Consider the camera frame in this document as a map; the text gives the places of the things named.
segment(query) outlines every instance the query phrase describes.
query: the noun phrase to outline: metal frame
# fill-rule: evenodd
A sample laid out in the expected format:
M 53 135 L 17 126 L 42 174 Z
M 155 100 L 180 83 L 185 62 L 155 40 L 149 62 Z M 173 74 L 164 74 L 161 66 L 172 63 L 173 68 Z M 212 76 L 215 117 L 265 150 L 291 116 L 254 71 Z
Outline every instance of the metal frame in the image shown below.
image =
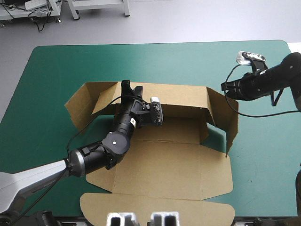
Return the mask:
M 68 0 L 68 4 L 74 19 L 79 19 L 78 10 L 96 8 L 114 8 L 123 5 L 125 16 L 130 15 L 128 0 Z
M 56 1 L 58 0 L 48 0 L 48 1 L 50 6 L 52 7 L 50 16 L 59 16 L 61 14 L 62 2 L 56 3 Z M 19 10 L 19 9 L 9 11 L 9 13 L 14 18 L 27 17 L 28 14 L 30 14 L 30 12 Z M 46 16 L 46 14 L 32 13 L 30 17 L 32 16 L 42 17 L 42 16 Z M 0 21 L 11 20 L 11 19 L 12 17 L 7 13 L 7 11 L 2 6 L 0 6 Z

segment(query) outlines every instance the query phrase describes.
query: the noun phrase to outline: wheel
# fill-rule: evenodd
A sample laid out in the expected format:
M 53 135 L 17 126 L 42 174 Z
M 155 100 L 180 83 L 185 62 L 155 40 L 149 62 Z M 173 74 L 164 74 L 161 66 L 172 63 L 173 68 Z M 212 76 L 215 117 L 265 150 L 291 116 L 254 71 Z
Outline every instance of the wheel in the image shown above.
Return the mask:
M 57 17 L 56 20 L 55 20 L 55 22 L 56 22 L 57 24 L 60 24 L 61 22 L 63 22 L 63 20 L 62 20 L 61 18 Z

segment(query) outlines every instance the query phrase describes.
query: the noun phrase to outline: silver bracket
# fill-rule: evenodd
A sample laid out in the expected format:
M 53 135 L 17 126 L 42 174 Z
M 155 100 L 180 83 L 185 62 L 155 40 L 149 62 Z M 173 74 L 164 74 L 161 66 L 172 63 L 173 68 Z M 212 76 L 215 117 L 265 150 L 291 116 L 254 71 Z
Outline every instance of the silver bracket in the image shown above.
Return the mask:
M 51 185 L 65 169 L 66 163 L 61 160 L 14 174 L 0 172 L 0 214 L 19 216 L 25 199 Z

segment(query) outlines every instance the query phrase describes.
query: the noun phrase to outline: open cardboard box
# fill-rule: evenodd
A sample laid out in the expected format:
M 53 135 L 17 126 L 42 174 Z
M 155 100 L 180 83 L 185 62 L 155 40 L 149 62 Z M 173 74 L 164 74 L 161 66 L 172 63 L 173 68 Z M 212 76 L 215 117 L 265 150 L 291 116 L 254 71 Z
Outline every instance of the open cardboard box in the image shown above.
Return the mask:
M 208 122 L 226 132 L 228 152 L 238 132 L 238 115 L 223 95 L 207 87 L 132 82 L 135 86 L 143 86 L 145 100 L 159 97 L 163 125 L 136 129 L 121 163 L 87 175 L 89 183 L 112 194 L 83 194 L 84 216 L 104 226 L 109 212 L 135 212 L 145 226 L 152 212 L 178 211 L 182 226 L 231 225 L 231 206 L 203 201 L 232 191 L 230 158 L 200 142 L 208 136 Z M 88 82 L 65 106 L 81 129 L 120 94 L 121 82 Z M 119 103 L 104 114 L 114 114 Z M 238 108 L 236 101 L 231 104 Z

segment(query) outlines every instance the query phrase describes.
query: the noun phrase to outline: cable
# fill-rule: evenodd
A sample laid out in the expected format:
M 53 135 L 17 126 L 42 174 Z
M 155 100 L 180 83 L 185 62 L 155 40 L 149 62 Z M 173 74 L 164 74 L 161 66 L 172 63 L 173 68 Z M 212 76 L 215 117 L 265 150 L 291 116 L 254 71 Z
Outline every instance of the cable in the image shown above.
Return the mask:
M 67 168 L 65 168 L 62 173 L 57 177 L 57 179 L 50 185 L 49 188 L 47 188 L 47 190 L 39 197 L 36 199 L 36 201 L 34 201 L 16 220 L 12 221 L 9 226 L 14 225 L 16 222 L 18 222 L 26 213 L 28 213 L 28 211 L 30 211 L 32 209 L 32 207 L 34 207 L 34 205 L 36 205 L 49 191 L 51 188 L 54 187 L 54 185 L 56 185 L 56 183 L 63 177 L 63 175 L 65 174 L 65 172 L 67 171 Z
M 129 97 L 129 98 L 132 98 L 132 99 L 136 99 L 136 100 L 139 100 L 141 102 L 144 102 L 147 104 L 147 102 L 145 100 L 143 100 L 142 98 L 139 98 L 139 97 L 135 97 L 135 96 L 132 96 L 132 95 L 122 95 L 122 96 L 119 96 L 115 99 L 113 99 L 111 102 L 108 103 L 108 105 L 105 106 L 105 108 L 103 108 L 102 110 L 100 110 L 100 112 L 96 115 L 96 117 L 94 119 L 92 119 L 90 122 L 88 122 L 88 124 L 83 127 L 79 132 L 77 132 L 74 136 L 72 136 L 69 141 L 68 141 L 68 144 L 66 146 L 66 150 L 67 150 L 67 156 L 68 156 L 68 159 L 69 159 L 69 162 L 70 162 L 70 151 L 69 151 L 69 146 L 72 142 L 72 140 L 77 137 L 83 130 L 85 130 L 101 113 L 102 111 L 104 111 L 107 107 L 109 107 L 111 104 L 113 104 L 116 100 L 120 99 L 120 98 L 123 98 L 123 97 Z
M 49 16 L 50 16 L 51 12 L 52 12 L 52 8 L 50 8 L 49 12 L 47 13 L 46 19 L 44 20 L 44 23 L 43 23 L 43 26 L 42 26 L 41 29 L 40 29 L 38 23 L 37 23 L 36 21 L 34 21 L 34 24 L 37 26 L 39 32 L 41 32 L 41 31 L 44 30 L 45 24 L 48 22 L 48 18 L 49 18 Z
M 226 78 L 225 81 L 225 90 L 224 90 L 224 94 L 225 94 L 225 98 L 226 101 L 229 105 L 229 107 L 235 111 L 237 114 L 240 114 L 242 116 L 246 116 L 246 117 L 250 117 L 250 118 L 263 118 L 263 117 L 270 117 L 270 116 L 276 116 L 276 115 L 281 115 L 281 114 L 289 114 L 289 113 L 296 113 L 296 112 L 301 112 L 301 110 L 295 110 L 295 111 L 287 111 L 287 112 L 279 112 L 279 113 L 274 113 L 274 114 L 264 114 L 264 115 L 249 115 L 249 114 L 244 114 L 244 113 L 240 113 L 239 111 L 237 111 L 229 102 L 229 98 L 227 97 L 226 94 L 226 89 L 227 89 L 227 83 L 228 83 L 228 79 L 229 77 L 232 75 L 233 71 L 238 68 L 240 65 L 236 65 L 235 67 L 233 67 L 233 69 L 231 70 L 230 74 L 228 75 L 228 77 Z

